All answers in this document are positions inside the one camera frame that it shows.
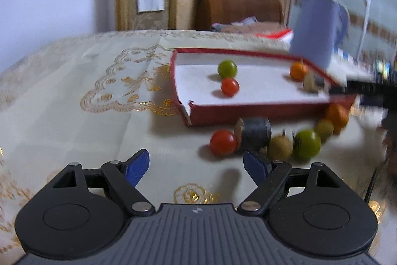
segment orange ball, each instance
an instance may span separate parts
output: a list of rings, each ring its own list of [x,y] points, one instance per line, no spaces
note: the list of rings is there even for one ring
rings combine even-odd
[[[342,105],[333,103],[328,106],[325,118],[333,123],[334,134],[338,134],[349,122],[349,111]]]
[[[289,68],[289,76],[294,81],[302,82],[309,73],[309,67],[303,62],[294,62]]]

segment green ball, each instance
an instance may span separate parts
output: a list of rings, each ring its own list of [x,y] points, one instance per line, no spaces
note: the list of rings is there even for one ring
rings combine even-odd
[[[237,65],[232,60],[219,63],[218,73],[222,78],[234,78],[237,75]]]
[[[293,154],[301,160],[310,160],[320,152],[321,138],[313,129],[300,131],[294,137]]]

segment wooden headboard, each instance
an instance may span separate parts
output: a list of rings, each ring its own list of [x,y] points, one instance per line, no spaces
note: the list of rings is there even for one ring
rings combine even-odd
[[[197,0],[195,30],[209,31],[213,23],[229,24],[255,16],[258,21],[283,22],[280,0]]]

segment yellow ball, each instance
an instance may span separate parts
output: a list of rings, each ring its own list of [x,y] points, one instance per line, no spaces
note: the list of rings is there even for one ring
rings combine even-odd
[[[327,141],[333,134],[333,123],[328,119],[321,119],[314,128],[315,132],[320,136],[321,143]]]

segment red box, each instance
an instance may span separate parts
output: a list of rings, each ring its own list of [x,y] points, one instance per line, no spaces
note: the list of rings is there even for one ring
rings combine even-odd
[[[236,62],[235,77],[239,92],[232,98],[221,90],[218,64]],[[274,54],[229,49],[175,49],[171,58],[171,77],[175,102],[187,126],[235,124],[241,117],[262,116],[270,120],[321,117],[330,102],[350,109],[355,95],[324,92],[308,94],[302,84],[289,78],[289,67],[303,61],[331,85],[337,83],[306,59],[288,54]]]

